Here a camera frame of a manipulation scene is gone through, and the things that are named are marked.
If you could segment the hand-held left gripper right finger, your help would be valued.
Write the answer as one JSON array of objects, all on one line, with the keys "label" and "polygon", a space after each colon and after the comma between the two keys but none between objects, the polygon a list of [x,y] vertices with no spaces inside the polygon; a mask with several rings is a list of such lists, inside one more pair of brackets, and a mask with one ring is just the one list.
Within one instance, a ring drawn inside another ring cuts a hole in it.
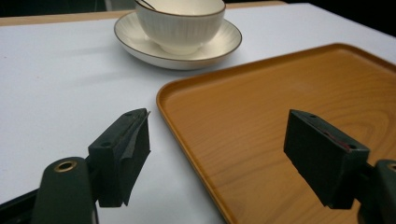
[{"label": "hand-held left gripper right finger", "polygon": [[301,110],[289,112],[284,152],[331,209],[358,201],[359,224],[396,224],[396,161],[367,160],[370,149],[326,120]]}]

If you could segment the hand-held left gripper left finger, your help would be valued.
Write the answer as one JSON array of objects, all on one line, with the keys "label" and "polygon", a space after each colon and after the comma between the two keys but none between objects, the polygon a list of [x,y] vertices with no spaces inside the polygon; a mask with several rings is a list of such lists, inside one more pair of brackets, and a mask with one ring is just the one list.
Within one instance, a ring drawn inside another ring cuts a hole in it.
[{"label": "hand-held left gripper left finger", "polygon": [[126,112],[89,145],[87,158],[50,164],[31,224],[99,224],[98,207],[128,204],[150,153],[148,118],[145,108]]}]

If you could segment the wooden tray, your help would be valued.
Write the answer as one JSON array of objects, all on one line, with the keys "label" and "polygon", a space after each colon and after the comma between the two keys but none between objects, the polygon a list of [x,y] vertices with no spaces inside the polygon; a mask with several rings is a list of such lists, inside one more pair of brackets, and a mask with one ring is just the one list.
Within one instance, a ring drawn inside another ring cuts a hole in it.
[{"label": "wooden tray", "polygon": [[396,160],[396,63],[345,44],[188,77],[157,105],[228,224],[358,224],[321,204],[283,150],[291,109]]}]

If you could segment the white ribbed plate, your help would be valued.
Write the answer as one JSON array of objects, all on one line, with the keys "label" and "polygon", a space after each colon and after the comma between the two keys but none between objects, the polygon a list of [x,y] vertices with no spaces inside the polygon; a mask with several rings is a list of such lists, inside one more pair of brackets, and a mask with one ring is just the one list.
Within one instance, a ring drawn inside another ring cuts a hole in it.
[{"label": "white ribbed plate", "polygon": [[223,20],[215,37],[197,51],[189,55],[173,55],[165,52],[144,33],[135,12],[128,13],[115,22],[114,34],[122,47],[137,59],[174,70],[196,70],[220,63],[242,43],[242,34],[238,28]]}]

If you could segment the white ribbed bowl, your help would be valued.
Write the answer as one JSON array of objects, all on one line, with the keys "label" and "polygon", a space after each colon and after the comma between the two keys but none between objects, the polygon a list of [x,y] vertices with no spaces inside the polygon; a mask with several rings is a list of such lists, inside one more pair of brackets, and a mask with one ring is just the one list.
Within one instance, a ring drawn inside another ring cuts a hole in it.
[{"label": "white ribbed bowl", "polygon": [[145,34],[166,52],[194,53],[219,31],[226,5],[223,0],[146,0],[156,10],[135,2]]}]

